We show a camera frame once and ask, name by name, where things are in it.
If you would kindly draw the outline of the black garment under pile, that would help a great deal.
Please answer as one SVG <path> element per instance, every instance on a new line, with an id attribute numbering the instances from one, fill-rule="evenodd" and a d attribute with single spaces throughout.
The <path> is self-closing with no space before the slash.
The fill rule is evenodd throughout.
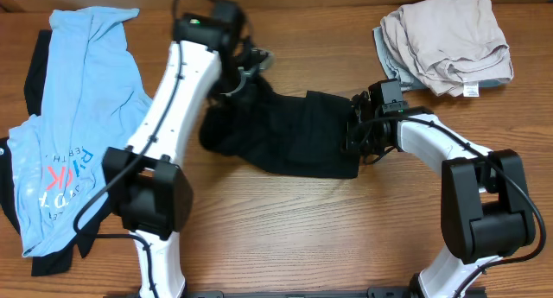
<path id="1" fill-rule="evenodd" d="M 23 87 L 23 93 L 29 115 L 41 115 L 41 102 L 48 65 L 48 48 L 51 40 L 51 30 L 40 30 L 35 49 L 29 65 L 29 71 Z M 8 147 L 8 137 L 1 139 L 1 207 L 3 213 L 20 234 L 20 226 L 16 216 L 14 189 L 11 168 L 11 152 Z M 83 228 L 84 236 L 74 238 L 64 249 L 45 257 L 33 257 L 32 276 L 51 276 L 68 272 L 73 260 L 73 247 L 78 246 L 80 255 L 85 258 L 92 249 L 99 232 L 101 222 L 110 214 L 110 206 L 105 202 L 99 211 Z"/>

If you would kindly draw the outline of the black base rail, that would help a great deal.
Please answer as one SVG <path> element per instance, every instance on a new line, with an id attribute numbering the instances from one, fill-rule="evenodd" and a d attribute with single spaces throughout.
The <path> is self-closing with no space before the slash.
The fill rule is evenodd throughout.
<path id="1" fill-rule="evenodd" d="M 187 298 L 403 298 L 407 287 L 374 287 L 361 291 L 318 291 L 318 292 L 259 292 L 223 293 L 221 291 L 189 292 Z"/>

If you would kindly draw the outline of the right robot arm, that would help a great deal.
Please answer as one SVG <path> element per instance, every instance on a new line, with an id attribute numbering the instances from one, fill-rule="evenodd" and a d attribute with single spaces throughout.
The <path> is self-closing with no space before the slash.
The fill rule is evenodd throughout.
<path id="1" fill-rule="evenodd" d="M 493 151 L 410 107 L 396 79 L 352 99 L 344 149 L 379 161 L 392 150 L 415 155 L 441 178 L 444 246 L 403 287 L 370 287 L 370 297 L 478 298 L 474 282 L 492 267 L 522 263 L 544 248 L 543 217 L 528 194 L 524 166 L 511 149 Z"/>

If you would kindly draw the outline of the black t-shirt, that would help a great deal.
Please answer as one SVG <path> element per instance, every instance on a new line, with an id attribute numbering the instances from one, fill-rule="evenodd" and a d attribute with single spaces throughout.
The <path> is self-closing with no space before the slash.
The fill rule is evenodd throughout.
<path id="1" fill-rule="evenodd" d="M 272 174 L 354 179 L 359 154 L 342 149 L 352 114 L 348 98 L 314 91 L 284 96 L 257 76 L 210 105 L 199 139 L 208 151 L 238 156 Z"/>

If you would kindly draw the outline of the light blue printed t-shirt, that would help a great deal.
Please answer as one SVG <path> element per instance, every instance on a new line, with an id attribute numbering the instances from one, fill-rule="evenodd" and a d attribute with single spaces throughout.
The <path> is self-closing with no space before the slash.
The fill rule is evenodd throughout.
<path id="1" fill-rule="evenodd" d="M 40 115 L 10 129 L 12 180 L 24 257 L 75 238 L 73 222 L 105 186 L 102 158 L 122 149 L 152 100 L 127 49 L 137 9 L 55 10 Z"/>

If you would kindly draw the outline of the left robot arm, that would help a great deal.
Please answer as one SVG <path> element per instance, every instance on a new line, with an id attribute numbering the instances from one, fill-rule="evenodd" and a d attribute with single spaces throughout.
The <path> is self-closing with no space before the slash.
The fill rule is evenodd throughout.
<path id="1" fill-rule="evenodd" d="M 181 166 L 204 99 L 246 90 L 270 65 L 270 53 L 241 36 L 249 22 L 239 5 L 212 3 L 209 16 L 178 16 L 173 1 L 168 62 L 151 107 L 126 145 L 108 148 L 102 161 L 103 193 L 137 249 L 139 297 L 187 294 L 179 243 L 194 193 Z"/>

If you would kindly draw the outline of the beige folded garment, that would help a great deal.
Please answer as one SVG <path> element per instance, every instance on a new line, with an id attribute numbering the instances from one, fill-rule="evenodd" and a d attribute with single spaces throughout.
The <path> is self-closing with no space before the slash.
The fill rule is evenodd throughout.
<path id="1" fill-rule="evenodd" d="M 510 47 L 491 0 L 424 0 L 384 16 L 378 28 L 395 77 L 421 82 L 435 95 L 512 81 Z"/>

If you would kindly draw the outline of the grey folded garment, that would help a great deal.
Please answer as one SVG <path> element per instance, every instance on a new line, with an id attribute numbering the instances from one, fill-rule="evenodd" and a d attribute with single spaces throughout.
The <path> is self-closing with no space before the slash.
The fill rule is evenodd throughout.
<path id="1" fill-rule="evenodd" d="M 428 88 L 423 82 L 410 73 L 410 71 L 404 66 L 396 61 L 389 51 L 388 47 L 385 44 L 382 29 L 380 26 L 372 30 L 373 37 L 375 41 L 375 46 L 377 49 L 377 55 L 379 62 L 385 72 L 387 79 L 397 79 L 401 87 L 402 92 L 420 90 Z M 480 88 L 492 88 L 501 86 L 508 82 L 502 82 L 500 80 L 483 80 L 479 82 Z M 442 94 L 437 94 L 438 96 L 443 94 L 448 94 L 453 97 L 457 97 L 463 93 L 463 87 L 461 89 L 454 89 Z"/>

